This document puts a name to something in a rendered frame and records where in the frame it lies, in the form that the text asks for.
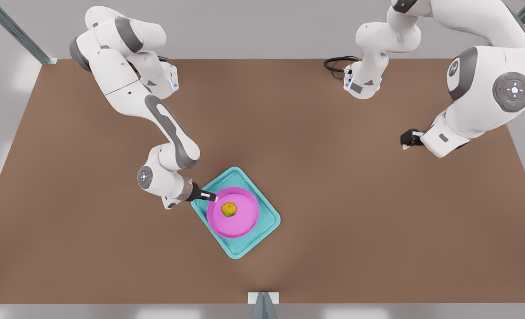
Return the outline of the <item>pink round plate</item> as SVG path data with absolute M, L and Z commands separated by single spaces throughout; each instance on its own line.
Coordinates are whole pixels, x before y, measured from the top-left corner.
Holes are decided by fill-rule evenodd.
M 207 222 L 217 235 L 235 239 L 254 229 L 260 217 L 254 194 L 241 187 L 226 187 L 216 195 L 217 200 L 208 204 Z

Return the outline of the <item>teal rectangular tray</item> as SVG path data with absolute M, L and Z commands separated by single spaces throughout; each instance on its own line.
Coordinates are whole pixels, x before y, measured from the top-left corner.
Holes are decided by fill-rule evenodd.
M 243 237 L 228 239 L 217 235 L 207 222 L 207 207 L 210 201 L 194 200 L 191 206 L 197 212 L 204 224 L 218 241 L 222 249 L 232 259 L 243 257 L 254 248 L 260 241 L 275 230 L 281 222 L 281 217 L 271 203 L 264 197 L 262 192 L 255 186 L 250 178 L 239 168 L 231 167 L 207 184 L 203 190 L 217 193 L 226 187 L 241 187 L 254 194 L 259 206 L 260 217 L 254 229 Z

